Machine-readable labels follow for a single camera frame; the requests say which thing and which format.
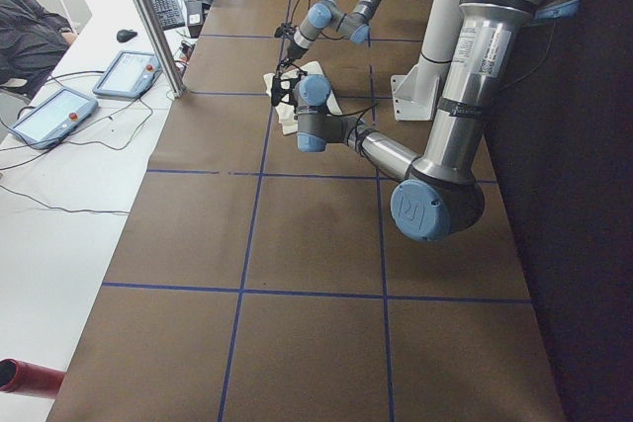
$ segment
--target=black wall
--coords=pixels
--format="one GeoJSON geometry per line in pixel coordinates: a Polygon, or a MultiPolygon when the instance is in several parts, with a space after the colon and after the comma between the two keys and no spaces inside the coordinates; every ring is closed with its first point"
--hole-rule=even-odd
{"type": "MultiPolygon", "coordinates": [[[[559,393],[572,421],[633,421],[633,0],[583,0],[487,130],[559,393]]],[[[550,27],[519,37],[507,79],[550,27]]]]}

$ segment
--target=tablet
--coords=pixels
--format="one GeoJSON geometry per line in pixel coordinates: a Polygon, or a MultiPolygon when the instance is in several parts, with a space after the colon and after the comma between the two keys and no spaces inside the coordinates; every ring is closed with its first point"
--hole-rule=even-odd
{"type": "Polygon", "coordinates": [[[97,105],[94,98],[64,87],[9,127],[9,132],[32,148],[53,148],[88,119],[97,105]]]}
{"type": "Polygon", "coordinates": [[[138,99],[151,87],[160,70],[153,53],[120,51],[92,92],[100,98],[138,99]]]}

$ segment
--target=black computer mouse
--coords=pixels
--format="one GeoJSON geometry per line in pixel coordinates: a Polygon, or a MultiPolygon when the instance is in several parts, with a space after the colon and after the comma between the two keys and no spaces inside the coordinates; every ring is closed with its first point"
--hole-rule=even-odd
{"type": "Polygon", "coordinates": [[[138,33],[135,32],[134,30],[119,30],[117,32],[117,42],[119,43],[125,43],[131,39],[133,39],[135,36],[137,36],[138,33]]]}

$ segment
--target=white desk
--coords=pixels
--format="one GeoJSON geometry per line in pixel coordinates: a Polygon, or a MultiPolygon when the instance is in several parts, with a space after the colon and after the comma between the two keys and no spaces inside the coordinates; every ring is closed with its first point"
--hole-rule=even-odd
{"type": "MultiPolygon", "coordinates": [[[[174,30],[165,33],[176,51],[181,37],[174,30]]],[[[136,12],[119,12],[116,19],[93,17],[53,74],[104,70],[121,49],[152,51],[136,12]],[[116,42],[116,32],[123,28],[136,30],[138,37],[116,42]]],[[[60,81],[91,94],[97,79],[95,75],[60,81]]],[[[48,83],[33,104],[58,87],[48,83]]],[[[143,96],[153,115],[126,149],[63,143],[31,164],[2,172],[0,184],[51,206],[129,211],[172,99],[161,75],[143,96]]],[[[99,100],[99,109],[87,125],[128,103],[99,100]]],[[[148,109],[137,102],[71,140],[123,146],[147,115],[148,109]]],[[[22,142],[9,135],[0,149],[19,145],[22,142]]],[[[0,151],[0,168],[36,154],[26,147],[0,151]]],[[[49,211],[0,189],[0,359],[67,369],[126,219],[125,215],[49,211]]],[[[45,420],[51,406],[50,400],[0,393],[0,421],[45,420]]]]}

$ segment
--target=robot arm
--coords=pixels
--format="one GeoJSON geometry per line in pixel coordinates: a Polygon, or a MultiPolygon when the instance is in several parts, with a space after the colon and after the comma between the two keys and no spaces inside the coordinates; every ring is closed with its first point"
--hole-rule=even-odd
{"type": "Polygon", "coordinates": [[[331,28],[354,43],[369,38],[369,21],[382,0],[359,0],[351,14],[338,8],[333,0],[321,0],[312,6],[294,31],[282,65],[301,59],[325,28],[331,28]]]}
{"type": "Polygon", "coordinates": [[[440,239],[470,227],[484,211],[471,165],[517,33],[535,19],[570,16],[579,2],[460,0],[464,22],[423,155],[356,118],[331,115],[325,105],[331,89],[318,75],[303,77],[293,89],[299,148],[323,151],[327,143],[344,143],[400,181],[392,216],[412,239],[440,239]]]}

